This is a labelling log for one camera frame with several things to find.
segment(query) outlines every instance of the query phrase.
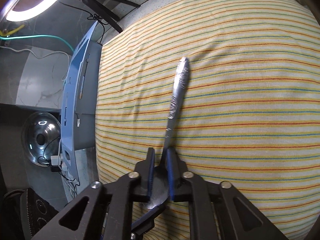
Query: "black cable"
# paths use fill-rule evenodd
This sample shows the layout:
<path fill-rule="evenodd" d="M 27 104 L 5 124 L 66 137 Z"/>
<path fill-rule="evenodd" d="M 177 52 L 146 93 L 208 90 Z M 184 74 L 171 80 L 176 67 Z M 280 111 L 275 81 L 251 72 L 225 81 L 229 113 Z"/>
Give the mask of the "black cable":
<path fill-rule="evenodd" d="M 106 32 L 103 24 L 102 24 L 102 27 L 103 27 L 103 34 L 102 34 L 102 36 L 101 36 L 100 44 L 102 44 L 102 39 L 103 39 L 104 33 Z"/>
<path fill-rule="evenodd" d="M 74 9 L 78 9 L 78 10 L 81 10 L 81 11 L 87 12 L 87 13 L 89 13 L 91 16 L 93 16 L 91 12 L 89 12 L 89 11 L 87 11 L 87 10 L 85 10 L 85 9 L 81 9 L 81 8 L 78 8 L 78 7 L 75 7 L 75 6 L 72 6 L 72 5 L 69 5 L 69 4 L 66 4 L 66 3 L 60 2 L 59 0 L 58 0 L 58 2 L 59 2 L 59 3 L 61 3 L 61 4 L 63 4 L 63 5 L 65 5 L 65 6 L 68 6 L 68 7 L 74 8 Z"/>
<path fill-rule="evenodd" d="M 62 177 L 64 177 L 66 180 L 68 180 L 68 181 L 75 181 L 76 180 L 76 178 L 74 178 L 73 180 L 71 180 L 71 179 L 68 179 L 67 177 L 65 177 L 61 172 L 58 172 Z"/>
<path fill-rule="evenodd" d="M 61 172 L 59 172 L 59 174 L 70 182 L 73 182 L 76 180 L 76 178 L 74 178 L 73 180 L 66 178 Z M 78 195 L 78 193 L 76 192 L 76 186 L 80 186 L 80 182 L 79 184 L 73 184 L 73 183 L 70 183 L 70 184 L 73 186 L 73 198 L 75 198 L 75 195 L 76 194 Z"/>
<path fill-rule="evenodd" d="M 38 161 L 39 164 L 41 164 L 41 165 L 46 165 L 46 166 L 49 166 L 49 165 L 50 165 L 50 164 L 40 163 L 40 162 L 39 162 L 39 159 L 40 159 L 40 158 L 44 158 L 45 161 L 49 162 L 49 161 L 44 157 L 44 152 L 45 152 L 45 150 L 47 149 L 47 147 L 48 147 L 53 141 L 55 141 L 55 140 L 58 139 L 58 138 L 60 138 L 60 136 L 58 136 L 57 138 L 53 139 L 53 140 L 52 140 L 50 143 L 48 143 L 48 145 L 44 148 L 44 150 L 43 150 L 43 155 L 42 155 L 42 156 L 39 156 L 38 159 L 37 159 L 37 161 Z"/>
<path fill-rule="evenodd" d="M 89 12 L 89 11 L 87 11 L 87 10 L 84 10 L 84 9 L 81 9 L 81 8 L 78 8 L 78 7 L 75 7 L 75 6 L 72 6 L 72 5 L 69 5 L 69 4 L 60 2 L 59 0 L 58 0 L 58 2 L 61 3 L 61 4 L 63 4 L 63 5 L 65 5 L 65 6 L 68 6 L 68 7 L 71 7 L 71 8 L 78 9 L 78 10 L 80 10 L 80 11 L 84 11 L 84 12 L 89 13 L 90 16 L 87 17 L 87 20 L 89 20 L 89 21 L 92 21 L 92 20 L 98 21 L 98 22 L 101 24 L 101 26 L 103 27 L 103 34 L 102 34 L 101 40 L 100 40 L 100 43 L 102 43 L 103 35 L 106 33 L 104 26 L 105 26 L 105 25 L 108 25 L 108 23 L 103 23 L 103 22 L 101 21 L 101 20 L 103 19 L 102 17 L 100 17 L 100 16 L 99 16 L 98 14 L 96 14 L 96 13 L 95 13 L 95 14 L 92 14 L 91 12 Z"/>
<path fill-rule="evenodd" d="M 4 196 L 3 196 L 3 200 L 5 200 L 6 198 L 10 197 L 11 195 L 13 194 L 17 194 L 17 193 L 24 193 L 25 191 L 23 189 L 14 189 L 8 193 L 6 193 Z"/>

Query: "spoon handle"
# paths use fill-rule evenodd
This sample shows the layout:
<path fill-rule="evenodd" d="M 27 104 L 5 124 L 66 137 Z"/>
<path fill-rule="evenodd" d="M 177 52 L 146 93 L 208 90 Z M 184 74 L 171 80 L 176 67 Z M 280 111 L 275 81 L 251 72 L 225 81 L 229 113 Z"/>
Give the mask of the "spoon handle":
<path fill-rule="evenodd" d="M 170 146 L 173 129 L 176 126 L 176 122 L 180 114 L 180 109 L 183 104 L 184 96 L 188 86 L 189 75 L 189 60 L 186 57 L 182 57 L 178 63 L 176 74 L 174 76 L 167 129 L 164 136 L 164 146 L 160 160 L 161 165 L 164 165 L 165 163 L 166 149 Z"/>

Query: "green cable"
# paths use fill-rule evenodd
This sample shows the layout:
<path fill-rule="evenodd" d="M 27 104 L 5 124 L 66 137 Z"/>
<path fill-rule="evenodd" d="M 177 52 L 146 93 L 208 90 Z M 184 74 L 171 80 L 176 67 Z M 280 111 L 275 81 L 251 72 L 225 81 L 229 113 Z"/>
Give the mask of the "green cable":
<path fill-rule="evenodd" d="M 42 35 L 18 36 L 18 37 L 1 37 L 1 36 L 0 36 L 0 40 L 7 41 L 7 40 L 16 40 L 16 39 L 37 38 L 37 37 L 56 38 L 56 39 L 58 39 L 58 40 L 63 41 L 65 44 L 67 44 L 67 46 L 72 50 L 72 52 L 75 51 L 75 50 L 73 49 L 73 47 L 72 47 L 67 41 L 65 41 L 63 38 L 60 38 L 60 37 L 58 37 L 58 36 L 53 36 L 53 35 L 45 35 L 45 34 L 42 34 Z"/>

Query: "white power adapter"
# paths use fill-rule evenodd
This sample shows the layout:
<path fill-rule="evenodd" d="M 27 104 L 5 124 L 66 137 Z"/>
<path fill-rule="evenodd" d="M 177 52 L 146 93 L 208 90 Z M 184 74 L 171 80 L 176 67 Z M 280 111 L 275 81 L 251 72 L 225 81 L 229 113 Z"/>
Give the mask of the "white power adapter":
<path fill-rule="evenodd" d="M 51 165 L 58 166 L 58 155 L 51 156 Z"/>

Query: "white cable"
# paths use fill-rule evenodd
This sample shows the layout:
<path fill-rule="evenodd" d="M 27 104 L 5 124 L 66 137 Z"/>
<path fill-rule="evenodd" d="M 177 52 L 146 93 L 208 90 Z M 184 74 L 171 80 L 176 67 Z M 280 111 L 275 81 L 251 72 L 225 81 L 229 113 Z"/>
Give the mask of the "white cable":
<path fill-rule="evenodd" d="M 13 51 L 15 51 L 15 52 L 22 52 L 22 51 L 30 51 L 32 54 L 33 54 L 33 56 L 35 56 L 37 59 L 43 59 L 43 58 L 45 58 L 45 57 L 48 57 L 48 56 L 50 56 L 50 55 L 52 55 L 52 54 L 56 54 L 56 53 L 63 53 L 64 55 L 66 55 L 67 57 L 68 57 L 68 70 L 69 70 L 69 65 L 70 65 L 70 58 L 69 58 L 69 55 L 66 53 L 66 52 L 64 52 L 64 51 L 53 51 L 53 52 L 50 52 L 49 54 L 47 54 L 47 55 L 45 55 L 45 56 L 43 56 L 43 57 L 39 57 L 39 56 L 37 56 L 31 49 L 20 49 L 20 50 L 16 50 L 16 49 L 13 49 L 13 48 L 10 48 L 10 47 L 5 47 L 5 46 L 0 46 L 0 48 L 3 48 L 3 49 L 11 49 L 11 50 L 13 50 Z M 65 81 L 65 79 L 66 79 L 66 75 L 67 75 L 67 73 L 68 73 L 68 71 L 63 75 L 63 77 L 62 77 L 62 81 Z"/>
<path fill-rule="evenodd" d="M 60 148 L 61 148 L 61 138 L 60 138 L 60 140 L 59 140 L 59 150 L 58 150 L 58 167 L 60 168 L 60 170 L 62 171 L 62 166 L 61 166 L 61 161 L 60 161 L 60 163 L 59 163 L 59 159 L 61 160 L 61 158 L 60 158 L 60 154 L 61 154 L 61 150 L 60 150 Z"/>

